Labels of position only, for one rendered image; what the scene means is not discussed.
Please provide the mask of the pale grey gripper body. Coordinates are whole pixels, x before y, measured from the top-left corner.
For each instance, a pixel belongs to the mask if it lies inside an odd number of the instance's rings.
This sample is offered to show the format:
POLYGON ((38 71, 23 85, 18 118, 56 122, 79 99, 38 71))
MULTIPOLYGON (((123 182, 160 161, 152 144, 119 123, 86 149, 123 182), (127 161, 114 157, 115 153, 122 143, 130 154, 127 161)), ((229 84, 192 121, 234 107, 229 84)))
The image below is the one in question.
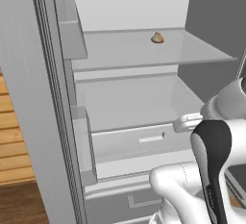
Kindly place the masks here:
POLYGON ((198 112, 185 114, 173 121, 173 129, 176 133, 193 130, 201 121, 203 116, 198 112))

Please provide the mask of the glass fridge shelf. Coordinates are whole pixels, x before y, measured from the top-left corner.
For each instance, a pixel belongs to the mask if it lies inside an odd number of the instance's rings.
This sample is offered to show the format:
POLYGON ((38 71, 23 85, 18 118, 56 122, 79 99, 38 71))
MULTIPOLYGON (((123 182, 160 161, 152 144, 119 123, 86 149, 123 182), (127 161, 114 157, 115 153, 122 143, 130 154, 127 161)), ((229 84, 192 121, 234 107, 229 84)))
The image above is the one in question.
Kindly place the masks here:
POLYGON ((73 60, 74 70, 103 70, 202 62, 235 61, 225 52, 185 29, 160 30, 164 43, 154 43, 154 31, 86 33, 88 57, 73 60))
POLYGON ((168 123, 203 105, 175 75, 83 81, 76 94, 94 132, 168 123))

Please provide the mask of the white fridge drawer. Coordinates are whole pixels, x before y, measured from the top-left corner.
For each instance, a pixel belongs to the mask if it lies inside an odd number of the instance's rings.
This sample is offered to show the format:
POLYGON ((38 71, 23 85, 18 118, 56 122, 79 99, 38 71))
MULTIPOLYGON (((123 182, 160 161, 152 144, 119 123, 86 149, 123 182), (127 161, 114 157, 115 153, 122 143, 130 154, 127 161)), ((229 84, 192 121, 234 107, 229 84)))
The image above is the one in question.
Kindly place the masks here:
POLYGON ((95 160, 104 163, 188 150, 190 134, 176 133, 171 124, 93 133, 95 160), (161 133, 165 133, 163 140, 139 143, 140 138, 155 137, 161 133))

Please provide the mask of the grey fridge drawer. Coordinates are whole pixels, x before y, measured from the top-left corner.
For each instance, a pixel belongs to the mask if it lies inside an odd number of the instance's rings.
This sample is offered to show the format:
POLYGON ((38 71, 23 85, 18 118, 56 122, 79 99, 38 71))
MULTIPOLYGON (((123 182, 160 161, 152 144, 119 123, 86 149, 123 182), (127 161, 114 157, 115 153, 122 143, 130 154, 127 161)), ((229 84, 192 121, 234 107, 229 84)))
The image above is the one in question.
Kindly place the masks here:
POLYGON ((86 187, 87 224, 115 224, 152 215, 161 197, 149 184, 86 187))

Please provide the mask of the grey fridge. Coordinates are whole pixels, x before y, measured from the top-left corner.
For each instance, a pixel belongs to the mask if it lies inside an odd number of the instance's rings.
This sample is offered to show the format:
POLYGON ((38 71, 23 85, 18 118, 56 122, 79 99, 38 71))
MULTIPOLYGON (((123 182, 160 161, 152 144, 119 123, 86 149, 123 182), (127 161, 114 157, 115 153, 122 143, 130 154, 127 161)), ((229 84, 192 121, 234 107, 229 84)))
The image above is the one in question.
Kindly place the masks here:
MULTIPOLYGON (((157 75, 179 77, 203 102, 202 107, 232 81, 246 76, 246 0, 75 0, 83 34, 99 32, 185 29, 235 61, 202 62, 103 70, 74 70, 83 81, 157 75)), ((97 183, 89 186, 150 185, 151 170, 193 162, 190 148, 120 161, 97 163, 97 183)), ((152 215, 115 224, 149 224, 152 215)))

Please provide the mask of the grey fridge door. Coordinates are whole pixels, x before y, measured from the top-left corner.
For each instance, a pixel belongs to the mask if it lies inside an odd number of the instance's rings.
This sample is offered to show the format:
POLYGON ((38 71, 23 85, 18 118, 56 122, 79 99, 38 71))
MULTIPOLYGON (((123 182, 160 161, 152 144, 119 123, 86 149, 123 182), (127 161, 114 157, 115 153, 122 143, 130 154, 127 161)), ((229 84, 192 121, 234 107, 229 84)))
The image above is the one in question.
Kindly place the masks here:
POLYGON ((50 224, 87 224, 56 0, 0 0, 0 69, 50 224))

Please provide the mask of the tall grey door bin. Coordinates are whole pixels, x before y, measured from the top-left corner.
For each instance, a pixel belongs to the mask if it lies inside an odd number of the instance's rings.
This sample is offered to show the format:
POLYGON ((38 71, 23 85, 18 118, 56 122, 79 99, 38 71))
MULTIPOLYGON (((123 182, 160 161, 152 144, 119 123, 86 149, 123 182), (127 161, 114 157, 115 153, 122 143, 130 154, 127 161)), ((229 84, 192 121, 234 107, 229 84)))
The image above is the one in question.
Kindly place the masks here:
POLYGON ((92 186, 97 183, 97 172, 89 118, 83 106, 73 106, 71 114, 82 186, 92 186))

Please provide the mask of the small grey door bin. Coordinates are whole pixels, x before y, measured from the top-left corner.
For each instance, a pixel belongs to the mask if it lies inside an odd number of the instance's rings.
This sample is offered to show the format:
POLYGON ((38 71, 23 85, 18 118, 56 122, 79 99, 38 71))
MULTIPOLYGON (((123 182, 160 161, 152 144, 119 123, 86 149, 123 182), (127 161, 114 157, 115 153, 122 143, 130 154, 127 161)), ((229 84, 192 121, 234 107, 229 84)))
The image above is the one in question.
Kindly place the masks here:
POLYGON ((56 0, 61 49, 66 60, 87 58, 86 42, 75 0, 56 0))

